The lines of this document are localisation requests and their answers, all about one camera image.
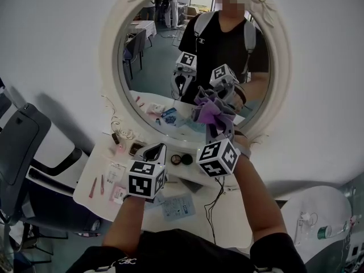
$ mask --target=ornate white mirror frame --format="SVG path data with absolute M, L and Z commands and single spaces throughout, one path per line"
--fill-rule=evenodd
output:
M 125 37 L 127 25 L 145 1 L 117 0 L 106 20 L 99 45 L 104 89 L 117 114 L 123 116 L 125 128 L 142 134 L 148 143 L 164 142 L 173 149 L 195 153 L 201 142 L 189 142 L 181 135 L 172 137 L 163 134 L 158 130 L 159 126 L 143 114 L 129 92 L 123 71 L 119 70 L 119 42 Z M 249 121 L 245 120 L 238 126 L 248 138 L 253 139 L 264 132 L 286 97 L 291 79 L 291 52 L 283 21 L 271 0 L 249 0 L 245 7 L 266 38 L 271 65 L 271 80 L 263 103 Z

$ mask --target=backpack strap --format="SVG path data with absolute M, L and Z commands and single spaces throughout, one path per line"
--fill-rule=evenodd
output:
M 209 24 L 210 20 L 214 16 L 216 11 L 210 11 L 200 14 L 199 17 L 197 17 L 195 26 L 194 26 L 194 32 L 196 37 L 196 52 L 197 52 L 197 39 L 200 37 L 204 29 L 206 28 L 207 24 Z
M 249 59 L 250 59 L 251 54 L 254 52 L 255 45 L 257 43 L 257 33 L 256 33 L 255 26 L 249 20 L 247 20 L 244 25 L 244 40 L 245 40 L 245 48 L 246 48 L 246 51 L 248 52 L 248 56 L 247 56 L 245 66 L 244 66 L 244 71 L 243 71 L 243 75 L 244 75 L 245 81 L 246 81 L 246 77 L 248 74 Z

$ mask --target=dark clothing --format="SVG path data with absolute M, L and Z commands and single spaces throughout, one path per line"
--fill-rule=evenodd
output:
M 284 233 L 268 235 L 255 242 L 251 259 L 240 253 L 223 249 L 183 230 L 144 232 L 135 258 L 128 258 L 113 247 L 90 247 L 67 273 L 97 272 L 157 272 L 182 271 L 192 268 L 238 270 L 244 273 L 270 272 L 279 268 L 284 273 L 307 273 L 292 239 Z
M 142 8 L 142 10 L 140 11 L 140 15 L 142 20 L 154 20 L 155 6 Z
M 179 46 L 179 50 L 197 55 L 196 81 L 190 84 L 185 96 L 181 99 L 190 104 L 194 104 L 198 86 L 204 89 L 211 88 L 209 81 L 212 70 L 221 65 L 227 64 L 234 71 L 239 82 L 243 83 L 242 72 L 248 56 L 244 40 L 246 19 L 231 31 L 222 32 L 218 21 L 219 12 L 216 12 L 196 42 L 194 26 L 198 16 L 188 23 Z M 256 28 L 256 32 L 256 46 L 250 56 L 248 69 L 252 73 L 267 73 L 269 70 L 267 44 L 261 31 Z

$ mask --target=mirror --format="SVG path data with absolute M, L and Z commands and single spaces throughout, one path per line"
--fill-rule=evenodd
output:
M 203 142 L 216 109 L 239 129 L 257 114 L 271 81 L 270 52 L 245 3 L 147 0 L 135 10 L 119 42 L 118 69 L 150 125 Z

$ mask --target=person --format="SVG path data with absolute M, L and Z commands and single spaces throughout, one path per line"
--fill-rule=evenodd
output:
M 235 141 L 249 149 L 244 136 L 236 135 Z M 180 229 L 141 233 L 145 199 L 130 196 L 124 200 L 102 246 L 88 248 L 67 273 L 170 272 L 194 267 L 214 272 L 307 273 L 278 205 L 248 158 L 239 156 L 234 175 L 255 241 L 250 259 Z
M 178 1 L 169 0 L 169 7 L 166 11 L 166 26 L 171 28 L 171 12 L 172 12 L 172 27 L 176 28 L 178 24 Z
M 179 50 L 197 55 L 197 76 L 192 82 L 181 101 L 195 104 L 194 98 L 198 86 L 210 89 L 209 84 L 212 70 L 227 64 L 233 70 L 244 90 L 245 102 L 261 100 L 269 82 L 269 58 L 265 39 L 260 30 L 256 31 L 256 45 L 248 61 L 251 81 L 246 82 L 243 71 L 248 58 L 245 47 L 244 26 L 245 7 L 238 0 L 216 0 L 222 6 L 220 11 L 213 14 L 198 39 L 195 36 L 195 23 L 199 14 L 188 23 Z M 243 99 L 235 94 L 235 112 L 239 113 L 244 106 Z
M 140 11 L 142 20 L 154 20 L 155 0 L 149 0 Z

